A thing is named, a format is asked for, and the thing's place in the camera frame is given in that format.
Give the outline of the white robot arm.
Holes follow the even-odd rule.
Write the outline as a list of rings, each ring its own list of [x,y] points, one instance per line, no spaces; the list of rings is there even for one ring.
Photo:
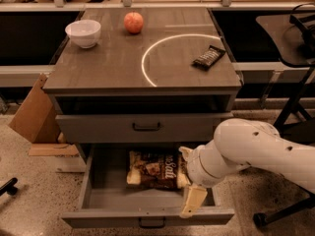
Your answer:
[[[213,139],[195,148],[181,147],[191,184],[185,188],[182,218],[193,216],[207,190],[225,176],[248,167],[282,175],[315,193],[315,147],[283,139],[271,124],[239,118],[221,122]]]

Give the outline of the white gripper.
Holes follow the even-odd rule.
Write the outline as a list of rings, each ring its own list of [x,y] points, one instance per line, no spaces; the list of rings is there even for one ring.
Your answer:
[[[187,175],[193,183],[184,188],[181,218],[193,216],[201,207],[208,194],[205,188],[212,188],[225,176],[248,168],[248,165],[223,157],[214,141],[196,148],[180,147],[179,151],[186,161]]]

